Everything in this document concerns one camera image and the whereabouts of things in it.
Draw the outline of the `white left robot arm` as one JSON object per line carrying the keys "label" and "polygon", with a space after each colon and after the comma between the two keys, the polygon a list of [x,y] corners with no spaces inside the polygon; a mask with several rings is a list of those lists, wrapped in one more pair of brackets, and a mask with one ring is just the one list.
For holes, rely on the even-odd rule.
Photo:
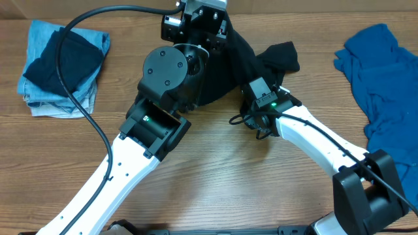
{"label": "white left robot arm", "polygon": [[168,46],[144,60],[138,100],[107,156],[41,234],[98,234],[127,195],[172,151],[190,128],[183,113],[196,107],[211,50],[227,39],[226,1],[181,1],[161,10]]}

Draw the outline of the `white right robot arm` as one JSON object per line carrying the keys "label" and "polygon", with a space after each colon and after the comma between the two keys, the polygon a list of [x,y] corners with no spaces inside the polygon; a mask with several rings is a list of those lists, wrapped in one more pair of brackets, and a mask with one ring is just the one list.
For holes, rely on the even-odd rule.
{"label": "white right robot arm", "polygon": [[376,234],[407,215],[406,200],[393,158],[373,153],[344,140],[315,119],[283,87],[264,78],[242,85],[242,123],[256,137],[278,136],[294,144],[332,180],[334,209],[305,227],[281,228],[283,234]]}

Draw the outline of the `black t-shirt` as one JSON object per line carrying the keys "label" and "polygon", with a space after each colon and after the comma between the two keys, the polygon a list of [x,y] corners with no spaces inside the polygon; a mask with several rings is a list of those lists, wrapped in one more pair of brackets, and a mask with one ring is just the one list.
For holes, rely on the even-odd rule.
{"label": "black t-shirt", "polygon": [[298,55],[292,42],[269,46],[256,55],[248,42],[233,28],[226,17],[227,44],[219,53],[210,54],[206,64],[197,105],[210,104],[236,86],[264,78],[269,86],[280,86],[286,72],[298,72]]}

